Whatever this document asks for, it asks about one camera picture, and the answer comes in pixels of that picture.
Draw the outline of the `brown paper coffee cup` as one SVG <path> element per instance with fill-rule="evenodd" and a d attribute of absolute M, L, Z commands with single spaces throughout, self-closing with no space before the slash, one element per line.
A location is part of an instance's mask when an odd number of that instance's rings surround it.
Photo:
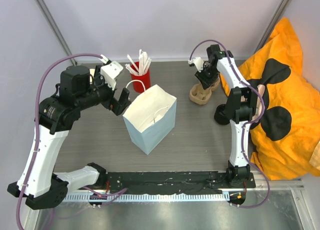
<path fill-rule="evenodd" d="M 90 68 L 89 69 L 90 75 L 92 76 L 91 79 L 90 79 L 90 83 L 92 83 L 92 81 L 93 81 L 93 78 L 95 76 L 95 71 L 96 70 L 94 68 Z"/>

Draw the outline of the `right aluminium frame post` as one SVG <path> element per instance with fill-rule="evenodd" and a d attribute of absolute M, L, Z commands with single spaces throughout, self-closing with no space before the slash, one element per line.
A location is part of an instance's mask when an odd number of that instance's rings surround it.
<path fill-rule="evenodd" d="M 268 41 L 274 27 L 278 23 L 278 21 L 282 18 L 285 10 L 289 6 L 290 2 L 292 0 L 281 0 L 280 3 L 278 4 L 274 14 L 272 15 L 272 18 L 270 22 L 267 25 L 267 28 L 264 30 L 262 37 L 260 38 L 257 47 L 254 50 L 254 53 L 259 51 Z"/>

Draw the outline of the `orange cartoon pillow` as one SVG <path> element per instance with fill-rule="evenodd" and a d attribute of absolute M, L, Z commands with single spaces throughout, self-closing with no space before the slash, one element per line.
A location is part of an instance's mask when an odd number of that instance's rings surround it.
<path fill-rule="evenodd" d="M 264 103 L 250 127 L 251 162 L 270 180 L 319 176 L 312 157 L 320 145 L 320 93 L 303 77 L 302 47 L 287 18 L 239 71 Z"/>

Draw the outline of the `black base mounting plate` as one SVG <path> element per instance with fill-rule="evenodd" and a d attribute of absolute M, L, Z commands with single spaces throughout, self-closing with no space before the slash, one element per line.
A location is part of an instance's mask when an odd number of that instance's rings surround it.
<path fill-rule="evenodd" d="M 109 172 L 106 182 L 111 193 L 126 188 L 128 195 L 208 195 L 223 189 L 256 187 L 252 173 L 246 180 L 230 180 L 219 171 Z"/>

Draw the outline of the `red plastic cup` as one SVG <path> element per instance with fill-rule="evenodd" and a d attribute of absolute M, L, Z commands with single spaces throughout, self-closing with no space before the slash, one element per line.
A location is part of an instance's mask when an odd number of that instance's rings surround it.
<path fill-rule="evenodd" d="M 131 75 L 131 79 L 132 80 L 140 80 L 140 81 L 142 81 L 146 90 L 151 87 L 151 79 L 150 79 L 150 70 L 149 69 L 147 70 L 146 74 L 144 74 L 144 75 L 134 75 L 134 74 L 130 74 L 130 75 Z M 133 82 L 133 89 L 137 93 L 143 93 L 144 92 L 143 85 L 138 81 L 134 81 Z"/>

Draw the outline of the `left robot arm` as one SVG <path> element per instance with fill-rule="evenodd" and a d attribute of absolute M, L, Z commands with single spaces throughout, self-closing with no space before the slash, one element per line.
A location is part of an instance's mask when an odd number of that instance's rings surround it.
<path fill-rule="evenodd" d="M 39 140 L 34 140 L 31 152 L 36 159 L 30 172 L 23 197 L 32 210 L 57 207 L 68 193 L 83 187 L 102 189 L 107 171 L 96 163 L 67 173 L 55 174 L 54 167 L 60 148 L 81 117 L 81 111 L 102 105 L 119 116 L 131 104 L 129 90 L 124 88 L 119 99 L 114 97 L 117 78 L 123 66 L 112 61 L 97 65 L 94 74 L 86 66 L 69 66 L 60 74 L 55 93 L 39 104 Z"/>

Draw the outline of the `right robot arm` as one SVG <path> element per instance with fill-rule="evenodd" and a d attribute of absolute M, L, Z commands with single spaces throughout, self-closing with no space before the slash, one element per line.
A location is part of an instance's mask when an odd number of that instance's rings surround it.
<path fill-rule="evenodd" d="M 188 64 L 196 67 L 195 77 L 204 90 L 210 89 L 222 75 L 229 88 L 222 112 L 215 113 L 219 124 L 228 122 L 231 127 L 231 154 L 221 186 L 227 188 L 255 188 L 253 164 L 248 159 L 248 141 L 257 103 L 263 102 L 258 89 L 251 86 L 238 70 L 232 53 L 220 42 L 210 40 L 206 49 L 207 60 L 190 57 Z"/>

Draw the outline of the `light blue paper bag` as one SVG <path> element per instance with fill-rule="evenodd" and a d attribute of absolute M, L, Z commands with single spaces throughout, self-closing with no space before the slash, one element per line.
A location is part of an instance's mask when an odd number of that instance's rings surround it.
<path fill-rule="evenodd" d="M 175 127 L 177 98 L 160 86 L 146 89 L 138 95 L 123 114 L 131 141 L 146 155 Z"/>

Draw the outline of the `brown pulp cup carrier stack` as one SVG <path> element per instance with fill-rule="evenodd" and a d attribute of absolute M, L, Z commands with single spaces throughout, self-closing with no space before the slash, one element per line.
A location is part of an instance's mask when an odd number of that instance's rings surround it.
<path fill-rule="evenodd" d="M 220 82 L 221 79 L 218 76 L 215 82 L 207 89 L 204 89 L 200 82 L 195 84 L 189 91 L 189 99 L 198 105 L 207 104 L 212 96 L 212 92 L 218 88 Z"/>

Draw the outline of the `aluminium frame post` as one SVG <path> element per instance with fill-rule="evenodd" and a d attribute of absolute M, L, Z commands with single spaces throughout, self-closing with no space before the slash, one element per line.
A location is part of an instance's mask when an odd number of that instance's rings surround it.
<path fill-rule="evenodd" d="M 274 14 L 272 15 L 272 18 L 270 22 L 267 25 L 267 28 L 264 30 L 262 37 L 260 38 L 257 47 L 254 50 L 254 53 L 259 51 L 268 41 L 274 27 L 278 23 L 278 21 L 282 18 L 285 10 L 289 6 L 290 2 L 292 0 L 281 0 L 280 3 L 278 4 Z"/>
<path fill-rule="evenodd" d="M 72 55 L 72 51 L 70 50 L 65 38 L 63 37 L 54 17 L 52 16 L 47 4 L 44 0 L 35 0 L 36 4 L 38 5 L 41 13 L 43 14 L 45 20 L 47 21 L 49 27 L 51 28 L 54 36 L 56 37 L 58 43 L 60 44 L 62 50 L 67 56 Z"/>

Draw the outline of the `left aluminium frame post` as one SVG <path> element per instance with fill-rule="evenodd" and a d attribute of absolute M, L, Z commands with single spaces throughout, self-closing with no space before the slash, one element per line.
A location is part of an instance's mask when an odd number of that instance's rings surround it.
<path fill-rule="evenodd" d="M 41 13 L 43 14 L 45 20 L 47 21 L 49 27 L 51 28 L 54 36 L 56 37 L 58 43 L 60 44 L 62 50 L 67 56 L 72 55 L 72 51 L 70 50 L 65 38 L 63 37 L 54 17 L 52 16 L 47 4 L 44 0 L 35 0 L 36 4 L 38 5 Z"/>

